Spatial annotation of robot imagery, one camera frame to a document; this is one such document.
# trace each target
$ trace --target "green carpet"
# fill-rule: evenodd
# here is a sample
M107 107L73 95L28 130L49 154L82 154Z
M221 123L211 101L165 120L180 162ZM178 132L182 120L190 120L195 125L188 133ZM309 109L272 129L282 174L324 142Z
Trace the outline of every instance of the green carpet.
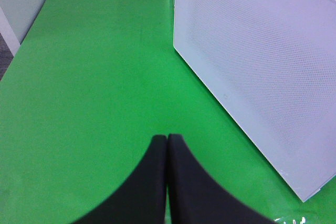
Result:
M0 83L0 223L77 219L157 133L182 133L223 187L267 217L336 223L336 180L302 203L172 38L173 0L46 1Z

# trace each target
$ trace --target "floor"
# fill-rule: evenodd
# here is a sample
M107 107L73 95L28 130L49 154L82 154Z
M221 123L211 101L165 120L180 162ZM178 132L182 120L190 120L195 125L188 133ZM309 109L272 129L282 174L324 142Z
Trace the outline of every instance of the floor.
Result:
M13 55L0 34L0 80L4 76L9 64L11 64L12 59Z

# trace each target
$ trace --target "black object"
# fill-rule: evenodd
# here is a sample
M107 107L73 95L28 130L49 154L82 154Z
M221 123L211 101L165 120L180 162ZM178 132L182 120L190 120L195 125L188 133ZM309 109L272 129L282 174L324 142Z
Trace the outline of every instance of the black object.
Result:
M167 165L173 224L274 223L222 189L201 167L181 135L169 135Z
M166 206L167 138L156 135L126 181L74 224L163 224Z

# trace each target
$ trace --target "perforated surface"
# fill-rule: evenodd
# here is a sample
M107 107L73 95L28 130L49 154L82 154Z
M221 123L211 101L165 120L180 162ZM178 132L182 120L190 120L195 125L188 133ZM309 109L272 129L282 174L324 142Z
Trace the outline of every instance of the perforated surface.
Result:
M336 0L175 0L174 46L305 201L336 174Z

